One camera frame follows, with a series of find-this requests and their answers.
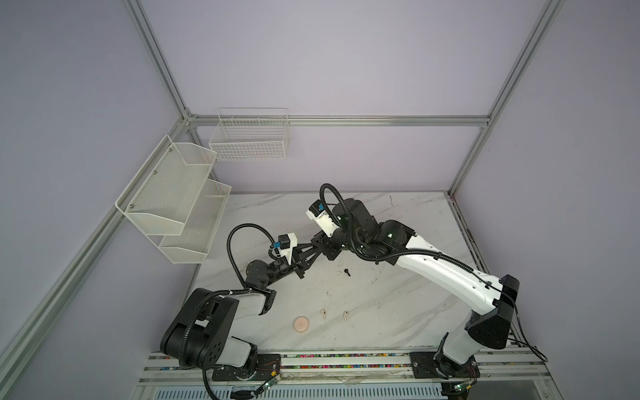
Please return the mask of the pink round charging case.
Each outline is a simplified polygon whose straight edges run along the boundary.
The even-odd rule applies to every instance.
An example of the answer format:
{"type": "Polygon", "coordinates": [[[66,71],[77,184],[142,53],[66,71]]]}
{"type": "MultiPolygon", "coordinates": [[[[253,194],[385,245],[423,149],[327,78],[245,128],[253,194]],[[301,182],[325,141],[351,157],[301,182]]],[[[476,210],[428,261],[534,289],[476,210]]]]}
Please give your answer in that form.
{"type": "Polygon", "coordinates": [[[306,333],[309,330],[310,322],[306,317],[297,317],[293,322],[293,329],[297,333],[306,333]]]}

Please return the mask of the black earbud charging case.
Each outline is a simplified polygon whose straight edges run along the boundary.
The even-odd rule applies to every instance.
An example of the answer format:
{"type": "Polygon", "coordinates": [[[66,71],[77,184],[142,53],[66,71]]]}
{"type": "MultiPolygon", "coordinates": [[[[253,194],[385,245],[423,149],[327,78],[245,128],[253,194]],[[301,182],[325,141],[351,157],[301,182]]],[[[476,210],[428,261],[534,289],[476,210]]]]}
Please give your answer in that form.
{"type": "Polygon", "coordinates": [[[312,238],[312,244],[322,253],[326,253],[331,249],[331,240],[325,233],[318,233],[312,238]]]}

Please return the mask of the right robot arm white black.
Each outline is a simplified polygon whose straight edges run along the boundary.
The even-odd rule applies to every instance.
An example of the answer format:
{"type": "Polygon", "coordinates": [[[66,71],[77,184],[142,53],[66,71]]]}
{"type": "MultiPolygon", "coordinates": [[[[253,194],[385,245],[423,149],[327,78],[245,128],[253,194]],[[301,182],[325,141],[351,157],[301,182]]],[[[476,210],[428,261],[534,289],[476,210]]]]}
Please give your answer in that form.
{"type": "Polygon", "coordinates": [[[433,356],[436,372],[450,378],[483,348],[503,349],[516,311],[519,281],[483,273],[440,252],[396,220],[378,222],[364,204],[348,198],[334,208],[318,200],[306,215],[321,229],[330,253],[350,251],[363,261],[390,263],[440,286],[470,307],[468,320],[446,333],[433,356]]]}

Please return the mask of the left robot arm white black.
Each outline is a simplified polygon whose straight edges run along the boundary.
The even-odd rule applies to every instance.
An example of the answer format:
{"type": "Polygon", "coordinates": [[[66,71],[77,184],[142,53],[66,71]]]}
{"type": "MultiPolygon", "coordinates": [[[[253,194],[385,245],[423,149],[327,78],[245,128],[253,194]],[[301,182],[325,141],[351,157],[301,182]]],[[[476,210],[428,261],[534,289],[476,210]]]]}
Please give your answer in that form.
{"type": "Polygon", "coordinates": [[[303,278],[321,254],[310,243],[289,249],[277,244],[269,250],[271,262],[248,264],[242,288],[195,289],[163,335],[160,351],[178,360],[182,369],[228,368],[246,377],[253,374],[258,347],[233,336],[233,323],[270,311],[277,292],[269,286],[291,274],[303,278]]]}

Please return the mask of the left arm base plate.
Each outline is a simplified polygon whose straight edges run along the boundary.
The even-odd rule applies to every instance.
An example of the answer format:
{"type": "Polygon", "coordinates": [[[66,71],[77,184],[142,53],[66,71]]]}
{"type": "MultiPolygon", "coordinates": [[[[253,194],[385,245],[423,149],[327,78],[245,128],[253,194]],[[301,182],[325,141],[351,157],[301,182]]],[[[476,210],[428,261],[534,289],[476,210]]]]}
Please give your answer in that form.
{"type": "Polygon", "coordinates": [[[237,368],[220,366],[211,371],[213,382],[262,382],[277,373],[282,364],[282,357],[277,353],[258,353],[250,356],[245,365],[237,368]]]}

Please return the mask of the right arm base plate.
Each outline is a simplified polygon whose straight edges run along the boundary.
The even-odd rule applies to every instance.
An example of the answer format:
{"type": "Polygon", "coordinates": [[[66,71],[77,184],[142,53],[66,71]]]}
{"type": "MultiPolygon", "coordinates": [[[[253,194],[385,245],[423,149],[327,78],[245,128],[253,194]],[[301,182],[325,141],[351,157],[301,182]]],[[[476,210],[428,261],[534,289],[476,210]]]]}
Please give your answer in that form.
{"type": "Polygon", "coordinates": [[[463,379],[478,378],[478,364],[471,357],[465,364],[457,364],[435,351],[411,352],[410,364],[415,378],[463,379]]]}

